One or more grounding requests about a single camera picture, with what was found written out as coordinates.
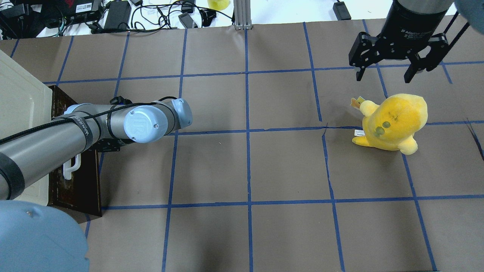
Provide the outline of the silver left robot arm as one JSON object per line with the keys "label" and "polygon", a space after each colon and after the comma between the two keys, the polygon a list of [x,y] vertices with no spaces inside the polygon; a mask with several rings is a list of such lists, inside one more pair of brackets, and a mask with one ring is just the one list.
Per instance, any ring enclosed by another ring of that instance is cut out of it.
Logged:
{"label": "silver left robot arm", "polygon": [[1,271],[87,272],[84,231],[66,212],[17,197],[104,139],[158,141],[193,122],[186,100],[71,105],[50,122],[1,140]]}

